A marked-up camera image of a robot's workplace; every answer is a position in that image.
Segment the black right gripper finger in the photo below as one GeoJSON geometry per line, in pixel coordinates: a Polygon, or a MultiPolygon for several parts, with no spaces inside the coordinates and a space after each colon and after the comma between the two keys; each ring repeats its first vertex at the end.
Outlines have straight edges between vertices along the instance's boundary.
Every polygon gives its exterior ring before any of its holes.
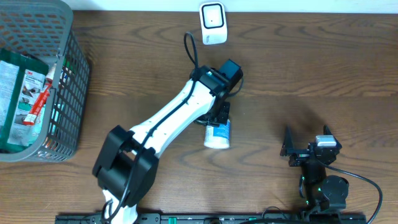
{"type": "Polygon", "coordinates": [[[280,150],[280,156],[291,156],[294,153],[294,143],[290,128],[287,126],[285,129],[284,140],[280,150]]]}
{"type": "Polygon", "coordinates": [[[326,124],[323,126],[323,134],[324,135],[331,135],[333,137],[333,139],[335,140],[335,142],[336,142],[336,147],[339,148],[339,149],[342,148],[342,145],[337,140],[337,138],[335,138],[335,136],[332,134],[332,132],[330,131],[329,127],[326,124]]]}

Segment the white blue round container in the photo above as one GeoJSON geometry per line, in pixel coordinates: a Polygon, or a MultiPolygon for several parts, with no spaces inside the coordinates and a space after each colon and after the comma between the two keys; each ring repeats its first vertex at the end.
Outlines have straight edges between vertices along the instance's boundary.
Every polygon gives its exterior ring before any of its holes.
{"type": "Polygon", "coordinates": [[[230,146],[230,120],[218,127],[206,126],[204,146],[212,149],[227,149],[230,146]]]}

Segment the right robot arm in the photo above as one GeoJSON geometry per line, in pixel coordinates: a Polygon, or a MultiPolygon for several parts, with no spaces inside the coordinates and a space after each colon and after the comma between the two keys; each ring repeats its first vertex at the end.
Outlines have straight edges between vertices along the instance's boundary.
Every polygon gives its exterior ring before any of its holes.
{"type": "Polygon", "coordinates": [[[289,166],[301,168],[299,194],[306,199],[307,207],[300,216],[307,222],[322,215],[338,215],[346,208],[348,181],[326,174],[326,167],[336,160],[341,148],[328,126],[324,126],[323,134],[315,136],[305,149],[296,148],[290,128],[285,129],[280,155],[289,158],[289,166]]]}

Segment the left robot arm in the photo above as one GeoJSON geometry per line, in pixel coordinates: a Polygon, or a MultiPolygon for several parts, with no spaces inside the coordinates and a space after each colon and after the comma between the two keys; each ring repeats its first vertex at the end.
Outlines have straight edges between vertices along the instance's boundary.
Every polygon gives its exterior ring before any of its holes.
{"type": "Polygon", "coordinates": [[[151,118],[129,130],[120,125],[106,136],[92,173],[106,202],[103,223],[134,223],[136,207],[153,186],[168,145],[191,123],[228,123],[232,89],[243,78],[241,66],[227,60],[220,69],[194,68],[181,92],[151,118]]]}

